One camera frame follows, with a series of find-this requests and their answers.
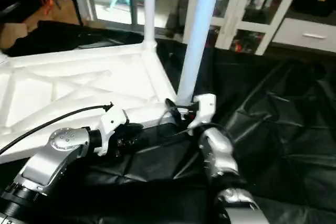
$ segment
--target black cloth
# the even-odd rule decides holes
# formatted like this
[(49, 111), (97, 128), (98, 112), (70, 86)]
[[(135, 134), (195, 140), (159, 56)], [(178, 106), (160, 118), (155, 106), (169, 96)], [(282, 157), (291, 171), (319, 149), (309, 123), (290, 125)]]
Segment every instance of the black cloth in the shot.
[[(46, 37), (49, 29), (56, 29), (55, 26), (63, 28), (59, 28), (61, 42), (55, 37)], [(104, 41), (108, 42), (106, 45), (115, 45), (112, 40), (122, 43), (128, 43), (128, 38), (136, 38), (137, 42), (142, 40), (141, 36), (132, 33), (89, 28), (85, 32), (78, 28), (71, 33), (73, 40), (63, 41), (63, 36), (70, 36), (66, 34), (71, 29), (75, 30), (71, 27), (42, 23), (32, 34), (35, 36), (34, 43), (29, 35), (19, 39), (7, 53), (19, 56), (26, 52), (47, 52), (48, 45), (49, 51), (60, 51), (62, 48), (75, 49), (85, 43), (95, 45)], [(81, 42), (80, 36), (90, 39)], [(157, 54), (176, 89), (186, 46), (171, 40), (157, 42)], [(335, 87), (335, 70), (318, 63), (275, 61), (226, 50), (205, 49), (195, 93), (212, 92), (217, 95), (214, 121), (227, 127), (235, 144), (240, 172), (249, 182), (249, 190), (270, 223), (336, 223)], [(115, 175), (120, 175), (116, 171), (123, 169), (123, 163), (102, 160), (83, 166), (82, 176), (86, 178), (81, 178), (83, 186), (90, 187), (90, 183), (95, 182), (94, 190), (91, 189), (89, 193), (104, 194), (108, 198), (106, 202), (111, 202), (113, 207), (106, 212), (90, 212), (90, 218), (84, 221), (78, 213), (78, 223), (206, 223), (206, 214), (203, 213), (208, 211), (209, 204), (206, 204), (207, 189), (201, 163), (196, 162), (195, 170), (191, 169), (193, 172), (186, 173), (183, 178), (174, 179), (176, 171), (184, 167), (181, 160), (192, 160), (190, 152), (197, 153), (197, 148), (187, 148), (186, 151), (180, 145), (175, 143), (165, 147), (173, 149), (169, 151), (170, 155), (160, 153), (152, 157), (148, 152), (149, 157), (140, 155), (133, 159), (131, 166), (136, 166), (137, 172), (129, 172), (127, 178), (122, 176), (119, 181), (137, 178), (140, 173), (147, 183), (130, 183), (130, 187), (136, 188), (130, 190), (130, 195), (121, 193), (128, 191), (124, 185), (116, 185), (119, 182)], [(22, 162), (16, 163), (18, 170)], [(12, 165), (0, 166), (1, 177), (10, 173), (13, 176)], [(160, 183), (164, 186), (150, 186)], [(88, 206), (95, 203), (94, 200), (85, 201), (84, 197), (81, 199), (82, 204)], [(131, 209), (137, 213), (132, 205), (132, 202), (136, 202), (140, 212), (145, 213), (142, 210), (146, 209), (149, 211), (146, 213), (150, 214), (134, 215), (138, 217), (137, 220), (128, 219), (132, 216), (131, 212), (116, 207), (118, 200), (125, 208), (129, 202)]]

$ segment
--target cardboard box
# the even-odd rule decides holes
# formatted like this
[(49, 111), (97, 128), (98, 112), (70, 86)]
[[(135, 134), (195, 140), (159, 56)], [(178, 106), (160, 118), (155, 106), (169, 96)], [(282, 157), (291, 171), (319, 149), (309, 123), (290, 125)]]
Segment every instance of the cardboard box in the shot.
[(34, 14), (29, 16), (24, 23), (28, 27), (28, 31), (33, 31), (37, 28), (37, 23), (40, 20), (53, 20), (69, 24), (79, 25), (77, 14), (75, 11), (75, 6), (72, 0), (57, 0), (60, 9), (54, 1), (54, 6), (51, 7), (49, 12), (46, 14), (46, 6), (41, 7)]

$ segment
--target black plastic sheet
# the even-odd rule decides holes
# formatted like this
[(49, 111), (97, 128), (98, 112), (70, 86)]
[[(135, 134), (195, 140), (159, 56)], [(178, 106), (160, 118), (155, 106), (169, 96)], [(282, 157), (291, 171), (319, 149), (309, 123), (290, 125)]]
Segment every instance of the black plastic sheet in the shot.
[[(50, 29), (59, 29), (59, 40), (46, 36)], [(63, 40), (65, 36), (73, 39)], [(48, 22), (7, 53), (70, 50), (102, 41), (117, 45), (113, 40), (132, 44), (142, 37)], [(176, 89), (186, 46), (157, 41), (158, 55)], [(336, 223), (335, 87), (334, 69), (318, 63), (281, 62), (210, 48), (204, 52), (195, 93), (217, 95), (214, 121), (228, 128), (240, 171), (270, 223)], [(83, 216), (76, 208), (76, 214), (65, 216), (77, 216), (78, 223), (206, 223), (211, 204), (197, 148), (186, 140), (163, 147), (161, 140), (152, 139), (149, 146), (156, 148), (127, 165), (104, 160), (75, 165), (78, 173), (69, 172), (72, 179), (61, 185), (68, 185), (61, 190), (66, 193), (55, 202), (81, 202), (84, 209), (94, 210)], [(185, 170), (189, 162), (192, 165)], [(10, 180), (21, 166), (20, 161), (0, 166), (1, 178), (8, 175)], [(175, 177), (181, 171), (184, 175)], [(71, 190), (78, 185), (78, 176), (82, 190)], [(105, 208), (99, 195), (110, 202)]]

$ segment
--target white foam structure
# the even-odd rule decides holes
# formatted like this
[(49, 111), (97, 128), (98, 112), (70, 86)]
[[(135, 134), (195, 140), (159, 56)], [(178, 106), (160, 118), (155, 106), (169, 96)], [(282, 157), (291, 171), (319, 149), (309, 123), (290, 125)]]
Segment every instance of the white foam structure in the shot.
[[(152, 46), (141, 43), (5, 58), (0, 64), (0, 148), (40, 124), (83, 107), (112, 102), (132, 114), (135, 109), (162, 104), (165, 98), (175, 100), (156, 45)], [(0, 163), (31, 156), (60, 127), (95, 129), (104, 113), (90, 110), (50, 125), (5, 152)]]

